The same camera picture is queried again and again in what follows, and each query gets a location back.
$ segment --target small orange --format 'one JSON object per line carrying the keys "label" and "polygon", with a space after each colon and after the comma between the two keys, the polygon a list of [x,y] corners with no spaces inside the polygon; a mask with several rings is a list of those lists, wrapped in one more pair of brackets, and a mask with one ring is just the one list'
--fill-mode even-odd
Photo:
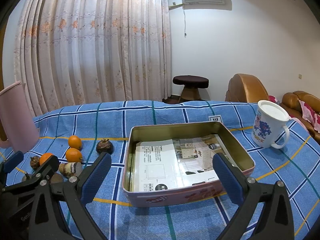
{"label": "small orange", "polygon": [[40,157],[39,163],[42,165],[50,156],[52,156],[52,153],[45,153]]}
{"label": "small orange", "polygon": [[80,138],[76,135],[71,135],[68,140],[68,144],[71,148],[81,150],[82,148],[82,142]]}
{"label": "small orange", "polygon": [[81,162],[82,154],[79,150],[70,148],[66,151],[66,159],[69,163]]}

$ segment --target round stool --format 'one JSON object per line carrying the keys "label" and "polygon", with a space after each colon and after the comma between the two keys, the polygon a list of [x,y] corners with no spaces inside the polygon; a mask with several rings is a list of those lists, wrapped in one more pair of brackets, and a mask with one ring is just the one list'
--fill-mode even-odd
{"label": "round stool", "polygon": [[172,82],[176,85],[184,85],[179,98],[179,103],[201,100],[198,88],[209,87],[209,79],[198,76],[175,76]]}

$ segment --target curtain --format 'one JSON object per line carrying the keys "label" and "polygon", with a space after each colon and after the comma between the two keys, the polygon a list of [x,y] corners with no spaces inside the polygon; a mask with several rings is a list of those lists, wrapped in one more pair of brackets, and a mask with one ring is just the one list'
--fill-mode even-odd
{"label": "curtain", "polygon": [[26,0],[15,42],[34,116],[171,94],[168,0]]}

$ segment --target cartoon print on mug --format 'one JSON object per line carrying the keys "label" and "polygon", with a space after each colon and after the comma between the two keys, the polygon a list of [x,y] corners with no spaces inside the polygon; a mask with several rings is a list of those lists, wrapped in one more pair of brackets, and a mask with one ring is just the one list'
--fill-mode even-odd
{"label": "cartoon print on mug", "polygon": [[258,136],[261,136],[263,139],[265,139],[267,135],[271,134],[271,130],[270,130],[269,125],[266,122],[261,121],[261,112],[260,111],[257,111],[257,116],[254,121],[253,128],[255,130],[259,129],[260,132],[258,133]]}

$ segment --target brown leather sofa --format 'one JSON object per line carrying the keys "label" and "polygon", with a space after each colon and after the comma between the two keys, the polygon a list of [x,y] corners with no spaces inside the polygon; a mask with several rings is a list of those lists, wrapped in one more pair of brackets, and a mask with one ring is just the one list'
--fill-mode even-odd
{"label": "brown leather sofa", "polygon": [[299,100],[306,102],[316,113],[320,113],[320,99],[304,91],[284,94],[280,106],[284,108],[290,116],[298,118],[308,129],[310,135],[320,144],[320,134],[313,129],[313,126],[308,121],[302,118],[302,109]]}
{"label": "brown leather sofa", "polygon": [[[320,144],[320,134],[313,129],[313,126],[308,121],[302,118],[299,99],[311,106],[315,112],[320,113],[320,99],[303,91],[286,93],[282,98],[280,106],[289,115],[298,118],[308,129],[310,135]],[[230,79],[225,101],[257,103],[259,100],[269,100],[269,96],[267,90],[257,77],[248,74],[235,74]]]}
{"label": "brown leather sofa", "polygon": [[257,77],[248,74],[235,74],[230,79],[225,101],[257,103],[259,100],[269,100],[269,96]]}

